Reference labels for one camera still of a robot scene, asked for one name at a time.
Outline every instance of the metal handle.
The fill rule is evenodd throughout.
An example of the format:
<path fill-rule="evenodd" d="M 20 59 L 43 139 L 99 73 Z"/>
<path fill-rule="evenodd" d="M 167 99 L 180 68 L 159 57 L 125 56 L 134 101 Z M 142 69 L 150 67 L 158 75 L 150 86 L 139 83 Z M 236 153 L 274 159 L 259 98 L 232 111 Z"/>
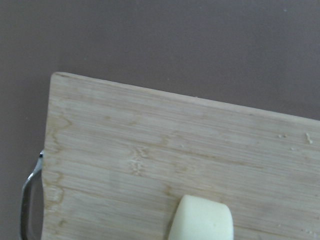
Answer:
<path fill-rule="evenodd" d="M 41 176 L 42 162 L 44 157 L 44 151 L 40 152 L 36 166 L 32 173 L 29 175 L 22 187 L 22 203 L 20 210 L 20 239 L 28 240 L 28 229 L 29 229 L 29 213 L 30 213 L 30 198 L 32 185 L 35 180 Z"/>

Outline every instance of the cutting board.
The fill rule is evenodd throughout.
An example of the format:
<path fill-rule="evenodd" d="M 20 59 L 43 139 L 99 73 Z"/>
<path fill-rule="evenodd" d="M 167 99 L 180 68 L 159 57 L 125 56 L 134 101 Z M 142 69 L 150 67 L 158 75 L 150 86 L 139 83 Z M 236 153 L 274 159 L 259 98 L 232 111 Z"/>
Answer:
<path fill-rule="evenodd" d="M 43 164 L 43 240 L 166 240 L 185 194 L 235 240 L 320 239 L 316 120 L 58 72 Z"/>

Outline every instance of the brown tabletop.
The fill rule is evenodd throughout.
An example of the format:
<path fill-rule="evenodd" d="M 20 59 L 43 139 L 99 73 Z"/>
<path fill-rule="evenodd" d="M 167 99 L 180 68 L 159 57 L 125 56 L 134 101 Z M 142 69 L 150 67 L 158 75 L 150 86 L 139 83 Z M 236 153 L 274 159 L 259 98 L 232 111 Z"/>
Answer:
<path fill-rule="evenodd" d="M 0 10 L 2 239 L 18 238 L 53 72 L 320 120 L 317 0 L 5 0 Z"/>

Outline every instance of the gray countertop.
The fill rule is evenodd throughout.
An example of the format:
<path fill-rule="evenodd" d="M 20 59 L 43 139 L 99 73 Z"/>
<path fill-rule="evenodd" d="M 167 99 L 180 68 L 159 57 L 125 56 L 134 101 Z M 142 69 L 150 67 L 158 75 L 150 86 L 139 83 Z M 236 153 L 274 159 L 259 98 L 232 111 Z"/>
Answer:
<path fill-rule="evenodd" d="M 53 72 L 320 120 L 317 0 L 4 0 L 0 10 L 2 239 L 18 238 Z"/>

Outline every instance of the wood grain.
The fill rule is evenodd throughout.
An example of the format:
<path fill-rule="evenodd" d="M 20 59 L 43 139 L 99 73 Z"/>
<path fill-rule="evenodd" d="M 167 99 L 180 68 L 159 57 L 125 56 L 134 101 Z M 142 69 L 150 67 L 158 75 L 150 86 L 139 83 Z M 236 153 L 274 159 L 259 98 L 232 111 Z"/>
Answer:
<path fill-rule="evenodd" d="M 42 239 L 165 240 L 184 194 L 235 240 L 320 239 L 319 149 L 316 120 L 55 73 Z"/>

